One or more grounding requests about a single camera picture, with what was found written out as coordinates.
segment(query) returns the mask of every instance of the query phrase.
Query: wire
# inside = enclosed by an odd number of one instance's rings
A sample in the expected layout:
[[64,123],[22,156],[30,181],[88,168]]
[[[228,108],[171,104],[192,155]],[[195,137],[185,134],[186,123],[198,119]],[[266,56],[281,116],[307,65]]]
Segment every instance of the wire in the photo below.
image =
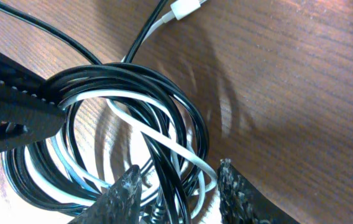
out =
[[[69,179],[53,163],[45,141],[29,144],[27,149],[20,147],[2,154],[7,179],[26,202],[42,209],[75,216],[100,197],[96,184],[110,186],[88,173],[74,135],[74,120],[83,98],[106,95],[115,114],[138,128],[147,143],[151,160],[142,167],[141,175],[147,175],[154,167],[160,181],[161,190],[153,186],[142,194],[142,214],[144,210],[152,209],[146,214],[150,214],[151,220],[162,223],[189,223],[198,214],[203,206],[204,193],[215,187],[217,178],[215,171],[204,162],[209,149],[204,119],[169,79],[149,68],[131,64],[142,42],[175,17],[174,12],[168,12],[156,21],[166,3],[167,0],[161,0],[147,19],[125,57],[128,63],[101,65],[91,52],[63,32],[0,2],[0,11],[61,39],[94,64],[60,72],[42,83],[37,90],[38,95],[55,102],[67,113],[66,123],[52,138],[52,142]],[[184,120],[172,99],[180,103],[191,117],[196,136],[196,154],[187,144]],[[116,102],[126,105],[131,115],[120,110]],[[170,126],[175,128],[173,135],[170,135]],[[73,155],[68,152],[66,145],[70,145]],[[185,160],[194,166],[184,170],[187,174],[182,175],[180,167]],[[207,186],[203,171],[211,178]],[[192,195],[199,195],[199,199],[190,213],[187,198]]]

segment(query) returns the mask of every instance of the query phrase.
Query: wood grain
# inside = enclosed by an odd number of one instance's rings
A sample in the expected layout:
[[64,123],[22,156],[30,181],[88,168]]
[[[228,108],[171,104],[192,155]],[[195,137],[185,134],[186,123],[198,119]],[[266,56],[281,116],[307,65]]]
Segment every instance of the wood grain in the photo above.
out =
[[[64,30],[102,62],[122,58],[157,3],[6,2]],[[88,63],[1,12],[0,52],[46,78]],[[209,0],[156,32],[135,63],[171,78],[197,105],[211,135],[212,167],[231,158],[302,223],[353,223],[353,0]],[[89,171],[106,180],[145,153],[135,145],[128,159],[129,140],[139,137],[100,100],[84,103],[76,135]],[[107,175],[111,168],[114,177]],[[207,198],[195,221],[219,223],[216,194]],[[42,223],[71,220],[23,202],[0,160],[0,219],[32,223],[30,215]]]

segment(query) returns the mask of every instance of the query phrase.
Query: tangled cord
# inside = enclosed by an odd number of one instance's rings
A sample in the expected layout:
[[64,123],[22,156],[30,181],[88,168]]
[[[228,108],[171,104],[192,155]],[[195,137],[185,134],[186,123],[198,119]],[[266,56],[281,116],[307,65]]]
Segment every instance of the tangled cord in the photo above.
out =
[[[91,52],[60,30],[0,2],[1,11],[58,37],[93,64],[62,71],[46,80],[35,93],[67,113],[66,123],[51,142],[69,178],[52,161],[45,141],[29,144],[27,150],[20,147],[3,153],[7,179],[26,202],[75,216],[100,197],[97,185],[111,185],[88,173],[74,133],[75,117],[83,100],[103,97],[118,117],[137,128],[144,137],[150,159],[141,168],[142,177],[154,167],[160,181],[161,188],[153,186],[142,193],[142,217],[150,223],[190,223],[198,214],[205,192],[216,186],[217,179],[215,171],[204,162],[209,147],[204,119],[172,81],[154,70],[131,63],[166,3],[167,0],[159,2],[124,57],[124,63],[102,65]],[[173,99],[190,115],[196,136],[196,154],[188,144],[184,120]],[[116,102],[125,105],[129,114]],[[170,126],[175,129],[174,136],[169,132]],[[194,166],[182,178],[181,167],[186,161]],[[211,178],[206,186],[203,172]],[[188,197],[192,195],[199,195],[199,199],[191,214]]]

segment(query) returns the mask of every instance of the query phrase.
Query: dark object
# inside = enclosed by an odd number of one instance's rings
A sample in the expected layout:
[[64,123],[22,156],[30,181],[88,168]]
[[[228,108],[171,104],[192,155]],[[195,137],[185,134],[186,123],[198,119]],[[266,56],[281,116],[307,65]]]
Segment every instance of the dark object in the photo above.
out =
[[65,113],[40,99],[44,80],[0,53],[0,152],[53,136]]
[[218,189],[223,224],[298,223],[266,199],[232,166],[230,159],[221,161]]
[[138,224],[142,179],[137,165],[128,169],[90,208],[69,224]]

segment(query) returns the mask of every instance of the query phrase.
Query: black cable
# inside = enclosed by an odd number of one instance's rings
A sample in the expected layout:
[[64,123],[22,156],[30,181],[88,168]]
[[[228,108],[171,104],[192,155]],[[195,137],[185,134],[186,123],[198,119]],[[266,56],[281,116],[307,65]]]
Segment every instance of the black cable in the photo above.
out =
[[[197,156],[205,160],[208,155],[209,136],[204,119],[199,111],[192,102],[189,101],[186,95],[168,78],[149,68],[130,63],[146,36],[146,33],[149,31],[150,26],[155,22],[158,14],[166,3],[167,0],[161,0],[144,24],[126,55],[125,61],[128,63],[110,63],[105,65],[101,65],[101,62],[77,41],[51,25],[1,2],[0,11],[28,22],[61,39],[94,64],[70,68],[52,76],[42,83],[37,90],[38,95],[44,96],[49,101],[55,103],[60,103],[69,97],[85,91],[100,89],[129,90],[148,95],[160,101],[167,110],[169,110],[175,122],[177,143],[186,147],[186,128],[181,114],[174,104],[173,100],[175,100],[185,107],[191,116],[196,133],[196,145],[198,147]],[[168,136],[170,120],[166,114],[158,108],[148,103],[123,97],[109,97],[109,99],[126,105],[131,116],[135,119]],[[86,170],[74,134],[74,120],[81,106],[81,102],[82,101],[77,102],[66,109],[68,116],[65,125],[62,127],[62,135],[64,140],[67,139],[67,141],[69,141],[71,151],[78,165]],[[143,166],[141,175],[147,174],[150,168],[154,166],[161,185],[161,190],[158,190],[158,197],[156,201],[153,201],[154,204],[148,203],[148,206],[152,207],[153,211],[151,212],[152,218],[149,218],[149,220],[152,220],[153,223],[164,223],[166,221],[179,223],[174,203],[174,195],[176,195],[181,208],[183,223],[190,223],[190,209],[187,198],[192,195],[196,188],[200,170],[196,166],[193,166],[192,170],[190,170],[188,175],[181,181],[170,162],[170,150],[145,134],[144,139],[148,145],[152,160],[148,161]],[[73,179],[69,180],[64,177],[49,156],[45,141],[29,144],[28,149],[32,162],[38,172],[56,188],[76,197],[90,200],[96,200],[100,196],[100,194],[92,193],[82,188],[77,182],[73,181]],[[3,166],[12,188],[25,201],[36,207],[56,210],[67,215],[78,215],[86,208],[86,206],[74,203],[59,203],[36,186],[26,169],[23,152],[23,147],[5,152],[3,156]],[[184,158],[178,156],[178,159],[180,165],[182,165]],[[87,180],[86,182],[92,188],[99,191],[92,182]],[[150,197],[143,198],[142,201],[149,202],[149,198]],[[148,206],[141,207],[141,210],[146,210]],[[164,211],[166,211],[168,219],[164,217]]]

